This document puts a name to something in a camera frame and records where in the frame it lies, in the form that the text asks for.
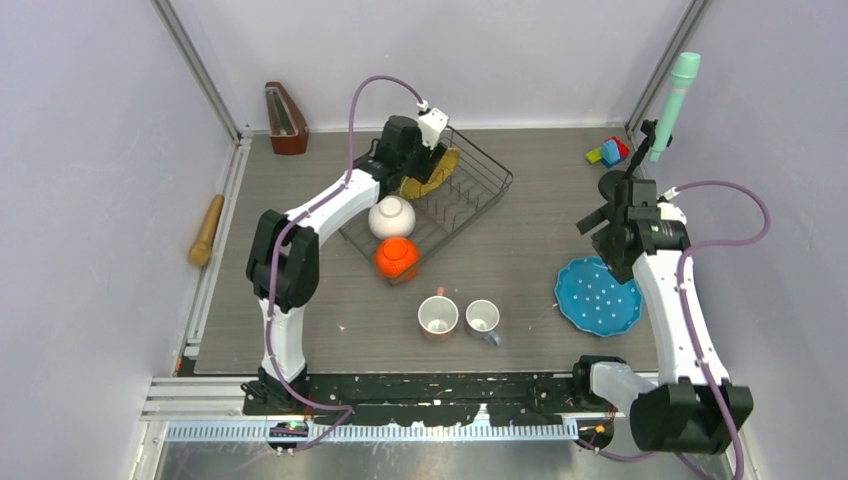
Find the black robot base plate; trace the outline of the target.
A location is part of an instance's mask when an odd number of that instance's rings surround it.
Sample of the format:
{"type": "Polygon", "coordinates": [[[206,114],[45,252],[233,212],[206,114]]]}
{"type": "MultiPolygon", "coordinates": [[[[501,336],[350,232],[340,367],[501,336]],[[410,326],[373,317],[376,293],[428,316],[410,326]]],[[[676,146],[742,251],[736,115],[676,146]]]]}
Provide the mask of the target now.
{"type": "Polygon", "coordinates": [[[303,374],[289,388],[261,373],[241,390],[246,415],[302,415],[325,426],[466,426],[479,414],[498,427],[548,426],[562,414],[617,411],[571,375],[545,372],[303,374]]]}

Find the white bowl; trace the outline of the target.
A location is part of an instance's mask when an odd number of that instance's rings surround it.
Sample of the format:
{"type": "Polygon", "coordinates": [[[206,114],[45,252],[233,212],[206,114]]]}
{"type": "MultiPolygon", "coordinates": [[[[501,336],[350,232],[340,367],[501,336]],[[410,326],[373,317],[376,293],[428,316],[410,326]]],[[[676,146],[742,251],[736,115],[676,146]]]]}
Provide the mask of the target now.
{"type": "Polygon", "coordinates": [[[368,212],[371,233],[380,240],[390,237],[409,237],[416,225],[416,214],[407,200],[389,195],[368,212]]]}

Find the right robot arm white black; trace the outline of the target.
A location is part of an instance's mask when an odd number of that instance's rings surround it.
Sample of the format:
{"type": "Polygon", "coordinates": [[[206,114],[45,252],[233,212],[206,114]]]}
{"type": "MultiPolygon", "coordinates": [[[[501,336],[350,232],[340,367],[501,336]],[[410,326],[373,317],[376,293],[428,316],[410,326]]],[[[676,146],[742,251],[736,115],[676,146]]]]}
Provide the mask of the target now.
{"type": "Polygon", "coordinates": [[[620,284],[635,282],[651,320],[658,358],[652,384],[617,357],[584,355],[571,387],[574,403],[596,410],[606,401],[625,414],[636,446],[646,452],[744,455],[739,430],[753,411],[750,389],[736,385],[711,341],[694,281],[693,256],[709,247],[761,240],[771,217],[763,201],[733,182],[760,208],[754,236],[691,243],[687,218],[672,200],[699,187],[690,182],[657,192],[653,180],[619,179],[605,205],[577,227],[591,235],[604,266],[620,284]]]}

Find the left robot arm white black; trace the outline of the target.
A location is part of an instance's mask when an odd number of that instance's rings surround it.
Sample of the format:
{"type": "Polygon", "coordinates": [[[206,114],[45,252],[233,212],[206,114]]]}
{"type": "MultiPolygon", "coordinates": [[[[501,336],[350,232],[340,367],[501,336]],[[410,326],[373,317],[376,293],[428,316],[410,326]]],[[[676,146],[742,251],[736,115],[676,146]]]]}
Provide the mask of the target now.
{"type": "Polygon", "coordinates": [[[320,283],[323,243],[359,213],[378,204],[405,178],[426,182],[447,152],[441,136],[449,118],[432,109],[416,118],[392,115],[370,150],[305,204],[264,212],[246,266],[263,313],[259,380],[280,412],[298,412],[307,398],[296,380],[305,370],[304,313],[320,283]]]}

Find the black wire dish rack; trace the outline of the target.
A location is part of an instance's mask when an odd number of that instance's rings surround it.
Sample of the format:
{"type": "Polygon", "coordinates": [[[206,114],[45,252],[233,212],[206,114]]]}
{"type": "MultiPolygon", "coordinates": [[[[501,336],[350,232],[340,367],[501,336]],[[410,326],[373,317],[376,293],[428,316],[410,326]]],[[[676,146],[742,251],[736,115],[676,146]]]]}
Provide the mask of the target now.
{"type": "MultiPolygon", "coordinates": [[[[453,174],[434,192],[411,203],[416,225],[409,236],[418,247],[420,267],[449,244],[509,189],[512,172],[473,143],[460,131],[448,127],[440,138],[447,148],[460,150],[460,163],[453,174]]],[[[357,214],[340,233],[376,270],[374,255],[382,242],[368,226],[368,213],[357,214]]]]}

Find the orange bowl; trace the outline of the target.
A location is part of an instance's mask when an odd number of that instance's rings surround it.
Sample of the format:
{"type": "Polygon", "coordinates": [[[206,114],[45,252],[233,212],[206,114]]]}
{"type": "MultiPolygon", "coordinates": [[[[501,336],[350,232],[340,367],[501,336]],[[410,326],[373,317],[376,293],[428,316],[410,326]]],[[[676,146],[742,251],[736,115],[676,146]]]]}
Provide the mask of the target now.
{"type": "Polygon", "coordinates": [[[374,255],[378,275],[397,282],[414,278],[419,272],[420,259],[421,254],[417,245],[405,237],[390,237],[383,240],[374,255]]]}

